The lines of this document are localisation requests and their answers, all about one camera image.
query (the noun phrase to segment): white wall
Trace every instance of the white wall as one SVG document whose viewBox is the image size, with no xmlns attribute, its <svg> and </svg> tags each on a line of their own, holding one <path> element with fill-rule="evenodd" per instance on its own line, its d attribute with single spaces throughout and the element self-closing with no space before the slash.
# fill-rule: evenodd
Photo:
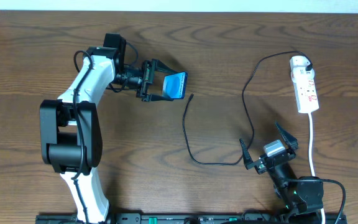
<svg viewBox="0 0 358 224">
<path fill-rule="evenodd" d="M 0 0 L 0 9 L 358 13 L 358 0 Z"/>
</svg>

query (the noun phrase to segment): white power strip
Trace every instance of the white power strip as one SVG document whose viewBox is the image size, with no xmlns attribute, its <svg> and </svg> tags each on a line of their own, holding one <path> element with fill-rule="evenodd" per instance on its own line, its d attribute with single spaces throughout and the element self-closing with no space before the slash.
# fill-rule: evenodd
<svg viewBox="0 0 358 224">
<path fill-rule="evenodd" d="M 306 71 L 309 64 L 309 60 L 304 56 L 294 56 L 290 60 L 291 79 L 299 113 L 311 113 L 319 108 L 313 79 L 314 69 Z"/>
</svg>

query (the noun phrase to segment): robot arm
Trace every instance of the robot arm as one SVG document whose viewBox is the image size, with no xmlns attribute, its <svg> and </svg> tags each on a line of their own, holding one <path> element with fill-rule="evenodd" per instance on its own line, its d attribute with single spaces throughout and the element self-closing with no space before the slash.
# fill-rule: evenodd
<svg viewBox="0 0 358 224">
<path fill-rule="evenodd" d="M 121 89 L 128 86 L 136 91 L 136 97 L 142 101 L 172 101 L 176 94 L 148 94 L 154 72 L 170 75 L 176 72 L 156 59 L 145 61 L 142 68 L 124 65 L 125 49 L 126 41 L 119 34 L 106 34 L 103 47 L 90 47 L 86 51 L 93 62 L 92 69 L 88 71 L 90 59 L 84 57 L 82 69 L 67 91 L 58 100 L 44 100 L 40 106 L 42 159 L 46 164 L 51 164 L 54 171 L 66 181 L 78 209 L 77 219 L 84 223 L 104 222 L 109 209 L 97 168 L 103 143 L 96 107 L 106 87 L 114 90 L 112 83 L 122 85 Z M 81 161 L 83 152 L 79 131 L 64 133 L 59 130 L 59 127 L 77 125 L 73 106 L 74 89 L 77 91 L 75 106 L 84 140 L 84 161 Z M 74 182 L 73 177 L 77 173 L 80 175 Z"/>
</svg>

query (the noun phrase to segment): wooden table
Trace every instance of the wooden table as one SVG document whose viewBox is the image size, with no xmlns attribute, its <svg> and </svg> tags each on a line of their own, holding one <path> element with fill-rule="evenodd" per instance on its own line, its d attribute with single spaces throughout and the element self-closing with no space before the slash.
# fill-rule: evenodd
<svg viewBox="0 0 358 224">
<path fill-rule="evenodd" d="M 143 103 L 133 92 L 105 91 L 98 106 L 103 135 L 99 173 L 116 211 L 145 213 L 273 211 L 283 207 L 267 174 L 234 167 L 199 166 L 235 161 L 239 138 L 250 139 L 241 90 L 262 57 L 301 50 L 312 59 L 320 109 L 314 118 L 314 165 L 321 178 L 347 190 L 345 214 L 358 223 L 358 15 L 213 14 L 151 12 L 0 11 L 0 223 L 33 223 L 39 213 L 76 210 L 62 178 L 40 153 L 39 105 L 56 99 L 77 73 L 76 50 L 103 44 L 119 32 L 145 59 L 159 58 L 189 74 L 184 100 Z M 134 53 L 127 50 L 127 62 Z M 261 64 L 246 91 L 255 126 L 251 154 L 279 139 L 278 121 L 298 138 L 291 161 L 309 175 L 308 116 L 296 110 L 289 59 Z M 324 185 L 324 207 L 336 212 L 339 187 Z"/>
</svg>

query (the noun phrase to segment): white cable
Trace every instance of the white cable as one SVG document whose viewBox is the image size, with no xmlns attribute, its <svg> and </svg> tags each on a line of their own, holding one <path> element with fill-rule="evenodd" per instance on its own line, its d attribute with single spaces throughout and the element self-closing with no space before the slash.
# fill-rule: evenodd
<svg viewBox="0 0 358 224">
<path fill-rule="evenodd" d="M 313 167 L 313 119 L 311 118 L 311 112 L 308 113 L 308 115 L 309 115 L 309 127 L 310 127 L 309 165 L 310 165 L 311 175 L 314 177 L 314 176 L 316 176 L 316 174 L 314 172 L 314 167 Z M 321 212 L 321 224 L 325 224 L 326 223 L 326 214 L 324 212 L 324 209 L 322 208 L 320 210 L 320 212 Z"/>
</svg>

